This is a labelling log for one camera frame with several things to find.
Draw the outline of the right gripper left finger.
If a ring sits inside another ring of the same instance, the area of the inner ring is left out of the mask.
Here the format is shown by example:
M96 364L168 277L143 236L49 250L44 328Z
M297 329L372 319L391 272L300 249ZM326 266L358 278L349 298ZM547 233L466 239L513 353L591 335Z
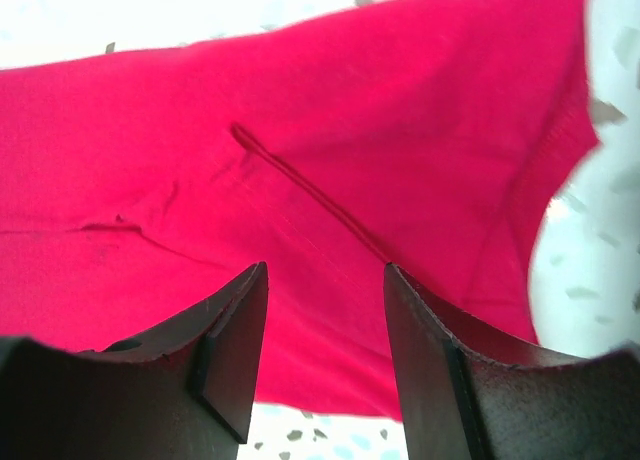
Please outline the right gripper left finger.
M233 459L248 439L265 263L104 351L1 341L5 459Z

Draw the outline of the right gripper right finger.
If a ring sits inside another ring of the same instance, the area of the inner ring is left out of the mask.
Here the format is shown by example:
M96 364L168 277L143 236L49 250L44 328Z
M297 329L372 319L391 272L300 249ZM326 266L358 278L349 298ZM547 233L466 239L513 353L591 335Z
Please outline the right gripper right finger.
M511 336L384 271L412 459L635 459L639 347L580 359Z

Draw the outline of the crimson red t-shirt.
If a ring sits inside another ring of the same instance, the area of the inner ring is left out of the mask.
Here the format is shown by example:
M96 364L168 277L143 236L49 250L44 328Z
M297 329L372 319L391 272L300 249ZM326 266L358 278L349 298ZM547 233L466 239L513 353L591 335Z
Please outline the crimson red t-shirt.
M383 270L528 342L597 144L585 0L390 0L1 74L1 331L100 349L269 273L257 397L398 418Z

